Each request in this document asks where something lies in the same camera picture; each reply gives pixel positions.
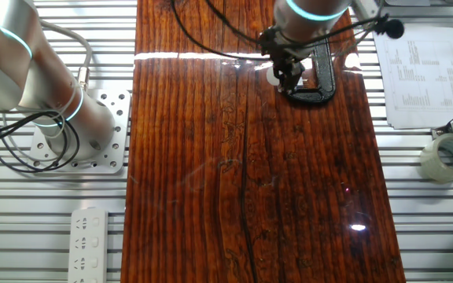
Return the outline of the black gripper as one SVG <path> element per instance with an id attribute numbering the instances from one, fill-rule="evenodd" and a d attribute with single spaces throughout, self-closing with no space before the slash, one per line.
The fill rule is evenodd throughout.
<path id="1" fill-rule="evenodd" d="M 292 44 L 294 42 L 287 39 L 277 27 L 270 27 L 260 34 L 261 54 L 268 55 L 274 63 L 274 77 L 281 79 L 281 92 L 286 94 L 295 90 L 304 72 L 300 61 L 305 58 L 305 52 L 296 47 L 287 47 Z"/>

